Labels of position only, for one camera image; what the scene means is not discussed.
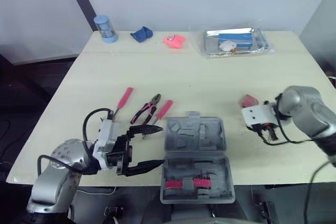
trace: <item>blue cylinder container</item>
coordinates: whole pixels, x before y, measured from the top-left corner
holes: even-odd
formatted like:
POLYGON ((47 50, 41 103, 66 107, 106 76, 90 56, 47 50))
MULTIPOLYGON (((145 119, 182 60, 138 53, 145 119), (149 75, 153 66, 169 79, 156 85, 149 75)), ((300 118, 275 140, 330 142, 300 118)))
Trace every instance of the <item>blue cylinder container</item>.
POLYGON ((118 40, 118 35, 114 31, 108 16, 98 15, 93 21, 105 43, 113 43, 118 40))

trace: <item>cable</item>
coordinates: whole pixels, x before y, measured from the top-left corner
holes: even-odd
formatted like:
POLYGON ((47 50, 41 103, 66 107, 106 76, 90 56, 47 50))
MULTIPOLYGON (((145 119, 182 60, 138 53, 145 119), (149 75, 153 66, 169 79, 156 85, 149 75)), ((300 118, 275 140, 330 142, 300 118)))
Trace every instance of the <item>cable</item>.
POLYGON ((281 145, 281 144, 289 144, 289 142, 287 142, 287 141, 286 142, 281 142, 281 143, 269 143, 261 132, 260 133, 258 132, 258 135, 261 137, 263 142, 267 145, 275 146, 275 145, 281 145))
POLYGON ((90 117, 97 113, 97 112, 101 112, 101 111, 107 111, 108 114, 111 113, 111 110, 110 109, 107 109, 107 108, 100 108, 100 109, 96 109, 96 110, 93 110, 91 111, 84 119, 84 122, 83 122, 83 146, 84 146, 84 150, 86 152, 86 154, 88 155, 88 157, 90 159, 92 159, 92 154, 90 153, 89 151, 89 147, 88 147, 88 144, 87 144, 87 141, 88 141, 88 136, 87 136, 87 133, 86 133, 86 127, 87 127, 87 124, 88 124, 88 120, 90 119, 90 117))
POLYGON ((69 206, 69 209, 68 209, 68 218, 70 220, 72 220, 72 221, 75 219, 75 208, 73 207, 73 205, 69 206))
POLYGON ((3 164, 8 164, 8 165, 13 166, 13 164, 11 162, 7 162, 7 161, 4 161, 4 162, 0 163, 0 165, 3 165, 3 164))
POLYGON ((34 128, 35 125, 30 126, 29 128, 27 128, 16 140, 14 140, 13 142, 9 143, 4 150, 1 153, 0 156, 0 161, 2 161, 2 158, 4 157, 6 151, 13 145, 15 144, 17 141, 19 141, 31 128, 34 128))
POLYGON ((0 121, 0 123, 7 123, 7 128, 6 128, 5 132, 0 136, 0 141, 1 141, 1 139, 7 134, 7 132, 8 132, 9 129, 11 128, 11 127, 10 127, 10 126, 11 126, 11 123, 10 123, 9 120, 2 120, 2 121, 0 121))
POLYGON ((330 161, 327 161, 325 163, 323 163, 319 168, 317 168, 315 170, 315 172, 313 173, 313 175, 311 176, 311 179, 309 181, 308 187, 307 187, 307 192, 306 192, 306 199, 304 200, 304 207, 303 207, 303 219, 304 219, 304 224, 308 224, 308 216, 307 216, 307 212, 308 212, 308 204, 309 204, 309 199, 310 199, 310 193, 311 193, 311 187, 313 184, 313 181, 317 175, 317 173, 319 171, 321 171, 324 167, 326 167, 328 164, 330 163, 330 161))
POLYGON ((81 170, 78 170, 76 168, 73 168, 71 167, 70 165, 67 165, 66 163, 63 163, 62 161, 54 158, 54 157, 50 157, 50 156, 47 156, 47 155, 40 155, 38 158, 37 158, 37 175, 40 176, 41 174, 41 160, 42 158, 45 158, 45 159, 48 159, 56 164, 59 164, 61 166, 64 166, 65 168, 67 168, 68 170, 70 170, 71 172, 74 172, 74 173, 79 173, 79 174, 82 174, 82 171, 81 170))
POLYGON ((292 144, 301 144, 303 142, 308 142, 308 141, 313 141, 311 139, 309 140, 303 140, 303 141, 292 141, 291 139, 288 138, 288 136, 285 134, 285 131, 284 129, 282 128, 282 125, 281 125, 281 120, 280 120, 280 117, 279 117, 279 103, 280 103, 280 99, 282 97, 282 94, 280 94, 276 99, 277 99, 277 103, 276 103, 276 106, 275 106, 275 109, 274 109, 274 112, 275 112, 275 118, 277 119, 277 122, 278 122, 278 125, 279 125, 279 128, 280 128, 280 131, 281 133, 283 134, 283 137, 289 142, 289 143, 292 143, 292 144))
POLYGON ((113 220, 114 220, 114 224, 119 224, 117 218, 115 216, 113 216, 113 220))
POLYGON ((266 213, 266 211, 262 208, 262 206, 259 205, 259 204, 257 204, 257 203, 254 201, 254 197, 253 197, 253 186, 252 186, 252 185, 251 185, 251 198, 252 198, 252 202, 253 202, 253 204, 261 210, 261 212, 262 212, 261 215, 264 216, 266 219, 268 219, 271 223, 275 223, 275 222, 270 218, 270 216, 266 213))
POLYGON ((111 193, 90 193, 90 192, 84 191, 84 190, 77 190, 77 191, 80 191, 81 193, 88 194, 88 195, 112 195, 112 194, 114 194, 116 188, 117 187, 115 186, 111 193))

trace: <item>screwdriver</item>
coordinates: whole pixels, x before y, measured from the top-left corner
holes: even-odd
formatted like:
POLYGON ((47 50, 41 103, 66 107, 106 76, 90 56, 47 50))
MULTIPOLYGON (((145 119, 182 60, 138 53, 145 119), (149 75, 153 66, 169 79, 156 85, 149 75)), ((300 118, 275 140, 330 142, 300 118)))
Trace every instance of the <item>screwdriver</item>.
POLYGON ((170 107, 173 105, 172 100, 168 100, 166 104, 162 107, 162 109, 159 111, 159 113, 156 115, 156 119, 152 125, 157 123, 159 119, 162 119, 162 117, 167 113, 167 111, 170 109, 170 107))
POLYGON ((120 99, 117 109, 113 115, 112 121, 114 121, 114 119, 116 118, 115 116, 117 115, 117 112, 124 107, 125 103, 127 102, 128 98, 130 97, 131 93, 133 91, 133 88, 127 88, 125 94, 122 96, 122 98, 120 99))

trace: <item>pink screwdriver handle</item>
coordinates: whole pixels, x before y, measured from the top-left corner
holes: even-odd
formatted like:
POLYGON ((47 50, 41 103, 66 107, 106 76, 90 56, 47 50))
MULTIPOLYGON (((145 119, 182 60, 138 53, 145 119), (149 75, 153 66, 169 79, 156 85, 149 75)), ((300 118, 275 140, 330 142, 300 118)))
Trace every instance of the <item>pink screwdriver handle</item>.
POLYGON ((157 119, 160 119, 167 113, 167 111, 170 109, 170 107, 173 105, 172 100, 168 100, 166 104, 163 106, 163 108, 160 110, 160 112, 156 115, 157 119))
POLYGON ((117 107, 118 109, 121 109, 122 107, 124 107, 132 91, 133 91, 133 88, 127 88, 125 94, 122 96, 120 102, 118 103, 118 107, 117 107))

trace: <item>metal shaft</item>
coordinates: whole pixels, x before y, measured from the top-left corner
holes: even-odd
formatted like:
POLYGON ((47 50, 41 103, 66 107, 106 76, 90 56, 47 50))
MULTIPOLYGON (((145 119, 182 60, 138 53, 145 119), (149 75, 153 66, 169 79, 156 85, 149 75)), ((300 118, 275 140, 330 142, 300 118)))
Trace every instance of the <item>metal shaft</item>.
POLYGON ((113 118, 112 121, 114 121, 114 119, 116 118, 115 116, 117 115, 117 112, 119 111, 119 108, 116 109, 115 113, 113 114, 113 118))
MULTIPOLYGON (((152 125, 155 125, 155 124, 157 123, 158 120, 159 120, 159 119, 156 118, 152 125)), ((142 137, 142 140, 145 140, 146 137, 147 137, 147 135, 144 135, 144 136, 142 137)))

